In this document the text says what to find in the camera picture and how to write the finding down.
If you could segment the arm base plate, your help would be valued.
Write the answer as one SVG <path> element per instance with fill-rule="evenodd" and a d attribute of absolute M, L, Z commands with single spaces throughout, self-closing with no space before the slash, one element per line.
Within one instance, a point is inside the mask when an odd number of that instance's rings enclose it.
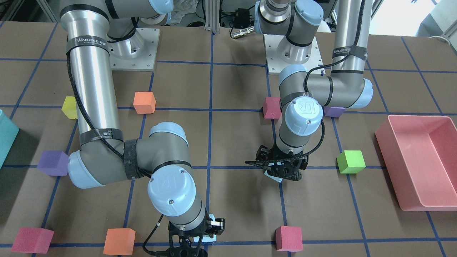
<path fill-rule="evenodd" d="M 316 38 L 310 45 L 292 45 L 285 36 L 264 34 L 268 73 L 279 75 L 289 65 L 302 65 L 307 71 L 322 66 L 323 61 Z"/>
<path fill-rule="evenodd" d="M 158 28 L 137 28 L 130 39 L 109 43 L 111 69 L 153 72 L 159 37 Z"/>

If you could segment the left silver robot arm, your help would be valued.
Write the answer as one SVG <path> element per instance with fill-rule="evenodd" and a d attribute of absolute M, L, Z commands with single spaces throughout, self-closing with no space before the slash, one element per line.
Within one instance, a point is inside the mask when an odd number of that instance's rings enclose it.
<path fill-rule="evenodd" d="M 324 107 L 362 109 L 372 99 L 372 83 L 363 76 L 368 57 L 372 16 L 371 0 L 341 0 L 330 75 L 320 67 L 302 66 L 305 54 L 323 21 L 324 11 L 313 0 L 260 0 L 256 2 L 255 31 L 281 35 L 279 53 L 289 63 L 279 77 L 282 121 L 272 148 L 261 145 L 254 161 L 271 177 L 299 181 L 308 157 L 323 142 Z"/>

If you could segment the pink block near left arm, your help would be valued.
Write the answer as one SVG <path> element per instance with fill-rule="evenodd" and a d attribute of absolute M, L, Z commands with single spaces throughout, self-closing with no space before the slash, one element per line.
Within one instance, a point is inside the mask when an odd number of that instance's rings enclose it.
<path fill-rule="evenodd" d="M 265 119 L 279 119 L 281 117 L 280 97 L 266 97 L 262 106 Z"/>

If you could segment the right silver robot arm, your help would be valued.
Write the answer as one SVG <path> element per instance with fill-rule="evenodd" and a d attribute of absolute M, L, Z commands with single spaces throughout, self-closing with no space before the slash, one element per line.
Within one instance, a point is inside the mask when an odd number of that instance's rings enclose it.
<path fill-rule="evenodd" d="M 148 177 L 153 206 L 169 221 L 169 248 L 156 257 L 206 257 L 204 236 L 224 232 L 224 218 L 211 218 L 196 190 L 189 143 L 183 128 L 161 122 L 147 138 L 124 140 L 110 62 L 110 23 L 133 17 L 166 19 L 171 0 L 62 0 L 60 23 L 67 31 L 67 72 L 79 108 L 81 149 L 70 155 L 71 181 L 81 189 Z"/>

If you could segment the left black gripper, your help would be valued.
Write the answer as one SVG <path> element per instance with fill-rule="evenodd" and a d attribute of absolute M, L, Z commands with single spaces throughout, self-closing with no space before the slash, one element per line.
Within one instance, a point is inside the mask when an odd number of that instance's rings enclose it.
<path fill-rule="evenodd" d="M 294 154 L 284 153 L 276 145 L 268 149 L 261 145 L 256 153 L 254 161 L 245 161 L 245 164 L 253 165 L 267 170 L 268 174 L 286 180 L 299 181 L 302 179 L 301 170 L 308 165 L 308 156 L 302 152 Z"/>

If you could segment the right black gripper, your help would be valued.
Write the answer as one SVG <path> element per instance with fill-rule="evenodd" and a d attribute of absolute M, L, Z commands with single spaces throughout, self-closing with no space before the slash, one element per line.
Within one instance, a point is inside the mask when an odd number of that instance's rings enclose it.
<path fill-rule="evenodd" d="M 169 249 L 168 257 L 207 257 L 208 252 L 201 247 L 202 236 L 205 231 L 205 218 L 192 230 L 185 230 L 176 227 L 171 222 L 168 226 Z"/>

